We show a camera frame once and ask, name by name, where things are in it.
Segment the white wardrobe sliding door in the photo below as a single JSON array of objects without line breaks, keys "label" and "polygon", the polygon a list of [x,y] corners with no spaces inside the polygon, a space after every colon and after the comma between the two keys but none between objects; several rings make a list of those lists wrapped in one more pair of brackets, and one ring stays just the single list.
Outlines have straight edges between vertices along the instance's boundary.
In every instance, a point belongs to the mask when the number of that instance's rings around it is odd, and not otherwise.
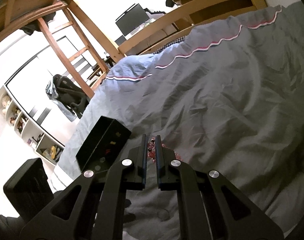
[{"label": "white wardrobe sliding door", "polygon": [[6,82],[6,86],[27,112],[33,107],[39,111],[46,107],[50,109],[42,122],[42,128],[64,145],[71,138],[79,119],[70,122],[46,95],[45,88],[53,76],[39,63],[37,56],[47,45],[45,38],[38,34],[25,35],[15,43],[11,49],[20,53],[21,65]]}]

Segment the wooden bunk bed frame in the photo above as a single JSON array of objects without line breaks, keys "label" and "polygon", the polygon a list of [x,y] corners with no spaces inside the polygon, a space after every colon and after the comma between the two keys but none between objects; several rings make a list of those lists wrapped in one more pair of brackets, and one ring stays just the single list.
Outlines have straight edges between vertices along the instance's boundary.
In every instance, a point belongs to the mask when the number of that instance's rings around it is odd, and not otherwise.
[{"label": "wooden bunk bed frame", "polygon": [[68,18],[68,26],[78,34],[84,26],[117,62],[126,55],[152,53],[187,35],[195,25],[263,9],[267,5],[265,0],[167,0],[166,3],[173,7],[171,12],[151,12],[139,4],[123,12],[116,19],[123,35],[123,41],[117,43],[103,34],[75,0],[0,0],[0,42],[18,29],[35,27],[43,32],[54,51],[59,51],[46,17],[61,10]]}]

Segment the black jewelry box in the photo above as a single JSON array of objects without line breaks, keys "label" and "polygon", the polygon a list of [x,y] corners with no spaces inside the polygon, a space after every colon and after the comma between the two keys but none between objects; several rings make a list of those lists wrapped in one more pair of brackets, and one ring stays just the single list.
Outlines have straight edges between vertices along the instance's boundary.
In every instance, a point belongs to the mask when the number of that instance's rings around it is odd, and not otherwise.
[{"label": "black jewelry box", "polygon": [[76,154],[80,171],[108,170],[131,136],[131,131],[116,119],[101,116]]}]

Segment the light blue shirt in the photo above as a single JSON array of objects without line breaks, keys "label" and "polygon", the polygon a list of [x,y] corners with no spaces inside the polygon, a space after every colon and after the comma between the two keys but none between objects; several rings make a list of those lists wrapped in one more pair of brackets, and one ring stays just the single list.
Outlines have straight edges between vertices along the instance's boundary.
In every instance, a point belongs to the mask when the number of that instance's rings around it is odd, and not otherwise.
[{"label": "light blue shirt", "polygon": [[47,84],[45,88],[45,92],[48,98],[58,106],[58,108],[63,113],[63,115],[65,115],[70,122],[76,119],[77,116],[74,114],[72,109],[68,107],[68,105],[61,100],[59,93],[54,84],[54,77]]}]

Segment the grey duvet cover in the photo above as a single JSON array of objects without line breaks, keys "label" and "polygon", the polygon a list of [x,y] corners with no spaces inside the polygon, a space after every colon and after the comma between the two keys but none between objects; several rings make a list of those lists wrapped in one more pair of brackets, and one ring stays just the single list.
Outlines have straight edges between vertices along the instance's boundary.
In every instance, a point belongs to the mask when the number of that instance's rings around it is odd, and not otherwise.
[{"label": "grey duvet cover", "polygon": [[217,170],[288,232],[304,215],[304,5],[200,25],[159,54],[128,56],[108,73],[58,162],[101,116],[162,142],[193,169]]}]

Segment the black office chair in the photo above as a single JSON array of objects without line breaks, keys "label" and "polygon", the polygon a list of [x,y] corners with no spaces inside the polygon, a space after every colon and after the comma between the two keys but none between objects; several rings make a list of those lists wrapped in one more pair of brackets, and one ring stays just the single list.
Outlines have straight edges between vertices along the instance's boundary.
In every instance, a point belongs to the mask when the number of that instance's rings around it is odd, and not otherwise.
[{"label": "black office chair", "polygon": [[90,98],[84,91],[76,86],[67,76],[56,74],[54,84],[59,93],[61,100],[68,105],[80,119],[90,102]]}]

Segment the black computer monitor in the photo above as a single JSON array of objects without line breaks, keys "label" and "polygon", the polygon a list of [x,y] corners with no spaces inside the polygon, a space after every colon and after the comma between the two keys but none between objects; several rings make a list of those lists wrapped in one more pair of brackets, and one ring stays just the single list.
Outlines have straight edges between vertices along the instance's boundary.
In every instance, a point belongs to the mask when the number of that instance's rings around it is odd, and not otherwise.
[{"label": "black computer monitor", "polygon": [[139,3],[133,4],[116,20],[116,25],[123,34],[127,36],[141,24],[147,22],[149,16]]}]

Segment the wooden ladder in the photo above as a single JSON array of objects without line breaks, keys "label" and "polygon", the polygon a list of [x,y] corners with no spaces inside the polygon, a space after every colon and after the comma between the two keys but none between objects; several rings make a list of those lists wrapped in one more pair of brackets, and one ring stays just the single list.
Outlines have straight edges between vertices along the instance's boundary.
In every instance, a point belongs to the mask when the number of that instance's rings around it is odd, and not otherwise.
[{"label": "wooden ladder", "polygon": [[109,68],[70,9],[64,9],[59,16],[61,25],[56,28],[49,27],[42,17],[37,19],[38,27],[48,42],[37,59],[49,75],[59,74],[69,78],[74,85],[92,98]]}]

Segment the white shelf unit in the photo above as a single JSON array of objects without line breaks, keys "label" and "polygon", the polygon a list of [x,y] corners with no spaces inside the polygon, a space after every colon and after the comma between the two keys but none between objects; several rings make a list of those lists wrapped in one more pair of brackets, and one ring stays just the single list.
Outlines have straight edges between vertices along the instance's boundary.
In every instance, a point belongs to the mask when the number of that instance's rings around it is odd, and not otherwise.
[{"label": "white shelf unit", "polygon": [[48,107],[43,111],[33,107],[30,112],[27,112],[7,86],[1,86],[0,114],[4,117],[5,122],[34,150],[37,156],[49,165],[56,166],[64,145],[42,128],[42,122],[49,113]]}]

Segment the wooden dresser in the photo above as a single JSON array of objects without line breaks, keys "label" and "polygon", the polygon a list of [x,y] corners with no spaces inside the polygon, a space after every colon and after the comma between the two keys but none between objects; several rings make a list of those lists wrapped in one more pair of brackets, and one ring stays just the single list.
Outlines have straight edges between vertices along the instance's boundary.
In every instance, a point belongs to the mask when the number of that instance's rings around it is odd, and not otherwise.
[{"label": "wooden dresser", "polygon": [[227,18],[244,12],[257,10],[253,0],[173,0],[179,7],[164,15],[163,25],[175,23],[181,19],[189,25]]}]

